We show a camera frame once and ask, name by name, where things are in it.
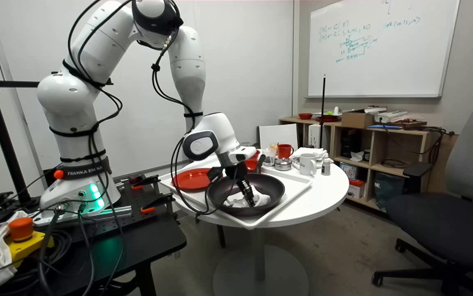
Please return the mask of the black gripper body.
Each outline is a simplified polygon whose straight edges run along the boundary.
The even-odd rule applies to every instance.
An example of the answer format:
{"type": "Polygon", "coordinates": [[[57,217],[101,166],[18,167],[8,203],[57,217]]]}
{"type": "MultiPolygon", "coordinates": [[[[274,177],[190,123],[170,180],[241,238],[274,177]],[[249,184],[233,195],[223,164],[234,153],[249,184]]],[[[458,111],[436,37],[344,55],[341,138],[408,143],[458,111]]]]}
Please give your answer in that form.
{"type": "Polygon", "coordinates": [[[247,174],[244,161],[231,161],[229,157],[221,157],[220,162],[223,176],[229,180],[241,182],[247,174]]]}

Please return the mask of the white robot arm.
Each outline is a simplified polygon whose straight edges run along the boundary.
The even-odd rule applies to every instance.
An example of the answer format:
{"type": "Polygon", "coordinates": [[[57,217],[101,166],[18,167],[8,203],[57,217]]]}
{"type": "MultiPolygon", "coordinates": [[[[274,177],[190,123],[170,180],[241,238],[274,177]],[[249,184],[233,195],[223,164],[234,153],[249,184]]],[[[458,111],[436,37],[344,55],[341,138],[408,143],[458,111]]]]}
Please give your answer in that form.
{"type": "Polygon", "coordinates": [[[187,157],[213,154],[224,169],[234,169],[254,153],[236,139],[226,115],[201,110],[203,54],[195,29],[183,23],[174,0],[95,0],[80,21],[82,31],[67,36],[62,67],[37,85],[60,154],[59,174],[42,192],[41,207],[100,210],[119,199],[93,102],[114,92],[114,67],[134,42],[169,59],[177,90],[172,100],[183,106],[187,133],[182,151],[187,157]]]}

